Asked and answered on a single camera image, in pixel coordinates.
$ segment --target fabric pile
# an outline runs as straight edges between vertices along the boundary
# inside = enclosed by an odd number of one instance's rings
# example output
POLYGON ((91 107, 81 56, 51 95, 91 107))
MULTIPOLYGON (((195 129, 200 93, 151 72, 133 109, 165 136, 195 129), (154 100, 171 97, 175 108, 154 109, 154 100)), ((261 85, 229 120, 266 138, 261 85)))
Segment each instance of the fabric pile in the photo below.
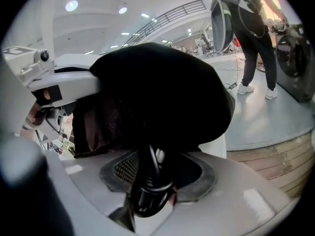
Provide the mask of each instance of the fabric pile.
POLYGON ((231 122, 234 99, 213 67, 189 54, 146 43, 106 54, 90 71, 101 93, 76 104, 77 157, 148 144, 198 151, 231 122))

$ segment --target white sneaker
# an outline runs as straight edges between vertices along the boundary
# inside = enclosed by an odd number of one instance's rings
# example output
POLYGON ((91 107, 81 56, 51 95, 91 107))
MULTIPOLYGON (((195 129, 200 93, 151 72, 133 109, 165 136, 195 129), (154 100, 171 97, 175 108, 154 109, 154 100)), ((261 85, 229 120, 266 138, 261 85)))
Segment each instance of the white sneaker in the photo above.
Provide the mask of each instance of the white sneaker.
POLYGON ((266 96, 265 96, 268 100, 271 100, 272 98, 276 98, 277 96, 278 96, 277 89, 274 89, 273 91, 271 91, 268 88, 266 96))
POLYGON ((237 93, 245 94, 247 92, 254 92, 254 88, 251 86, 245 87, 242 83, 238 86, 237 93))

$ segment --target black sticker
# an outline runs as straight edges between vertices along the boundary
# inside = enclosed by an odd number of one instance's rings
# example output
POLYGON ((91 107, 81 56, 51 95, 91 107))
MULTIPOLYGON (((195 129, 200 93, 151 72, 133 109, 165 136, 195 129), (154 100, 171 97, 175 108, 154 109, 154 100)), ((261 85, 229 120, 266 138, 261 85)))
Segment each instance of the black sticker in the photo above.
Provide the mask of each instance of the black sticker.
POLYGON ((2 52, 3 54, 11 54, 11 55, 21 55, 23 53, 28 53, 33 50, 22 48, 22 47, 9 47, 4 49, 2 52))

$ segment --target wooden platform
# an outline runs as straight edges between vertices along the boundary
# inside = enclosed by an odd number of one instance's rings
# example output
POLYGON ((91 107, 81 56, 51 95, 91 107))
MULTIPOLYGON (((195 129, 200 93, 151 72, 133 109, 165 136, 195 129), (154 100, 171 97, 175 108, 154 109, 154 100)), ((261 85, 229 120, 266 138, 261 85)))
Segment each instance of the wooden platform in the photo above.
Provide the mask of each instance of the wooden platform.
POLYGON ((291 198, 300 196, 315 162, 311 133, 296 139, 243 151, 228 151, 227 158, 253 168, 291 198))

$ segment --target ceiling light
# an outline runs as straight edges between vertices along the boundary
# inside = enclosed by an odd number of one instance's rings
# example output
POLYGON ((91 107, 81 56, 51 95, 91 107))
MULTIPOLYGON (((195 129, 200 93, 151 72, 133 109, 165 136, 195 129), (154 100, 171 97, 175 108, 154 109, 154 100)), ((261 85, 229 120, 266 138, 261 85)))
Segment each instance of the ceiling light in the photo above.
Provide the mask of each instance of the ceiling light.
POLYGON ((126 7, 121 8, 118 13, 119 14, 124 14, 128 9, 126 7))
POLYGON ((78 7, 79 3, 76 0, 72 0, 65 5, 67 11, 74 11, 78 7))

